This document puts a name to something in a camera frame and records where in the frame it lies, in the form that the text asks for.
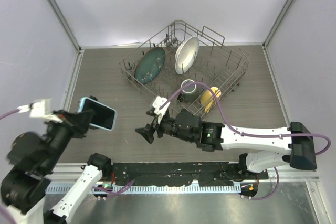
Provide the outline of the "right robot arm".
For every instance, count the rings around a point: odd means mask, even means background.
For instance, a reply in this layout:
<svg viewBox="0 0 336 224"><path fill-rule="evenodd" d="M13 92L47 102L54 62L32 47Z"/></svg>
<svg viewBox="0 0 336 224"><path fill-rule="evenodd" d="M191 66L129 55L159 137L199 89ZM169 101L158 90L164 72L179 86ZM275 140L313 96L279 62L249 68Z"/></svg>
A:
<svg viewBox="0 0 336 224"><path fill-rule="evenodd" d="M194 143L206 152L250 150L239 156L237 173L242 179L286 164L298 170L317 169L313 137L303 133L301 123L294 122L290 128L252 129L202 121L186 109L175 118L168 113L156 115L154 110L147 111L147 115L154 118L152 123L135 131L148 143L153 143L154 134L159 138L166 134Z"/></svg>

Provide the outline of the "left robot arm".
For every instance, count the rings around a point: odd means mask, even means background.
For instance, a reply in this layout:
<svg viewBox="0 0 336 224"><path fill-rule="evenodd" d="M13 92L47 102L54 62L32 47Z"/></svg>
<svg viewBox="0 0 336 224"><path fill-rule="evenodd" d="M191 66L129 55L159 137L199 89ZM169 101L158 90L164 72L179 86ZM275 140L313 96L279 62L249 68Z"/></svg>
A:
<svg viewBox="0 0 336 224"><path fill-rule="evenodd" d="M81 176L66 195L50 210L44 211L46 189L60 156L73 138L84 138L95 112L50 114L46 133L19 135L7 155L13 165L1 182L1 215L8 223L71 223L86 195L98 182L112 174L111 159L92 154Z"/></svg>

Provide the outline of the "light blue smartphone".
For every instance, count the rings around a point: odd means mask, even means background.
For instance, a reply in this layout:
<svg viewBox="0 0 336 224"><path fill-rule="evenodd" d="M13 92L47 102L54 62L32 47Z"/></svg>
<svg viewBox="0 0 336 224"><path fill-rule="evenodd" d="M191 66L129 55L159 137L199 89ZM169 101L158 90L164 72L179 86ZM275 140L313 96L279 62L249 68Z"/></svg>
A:
<svg viewBox="0 0 336 224"><path fill-rule="evenodd" d="M83 97L79 100L78 112L93 110L94 116L90 122L91 127L113 131L117 119L115 109L99 102L95 97Z"/></svg>

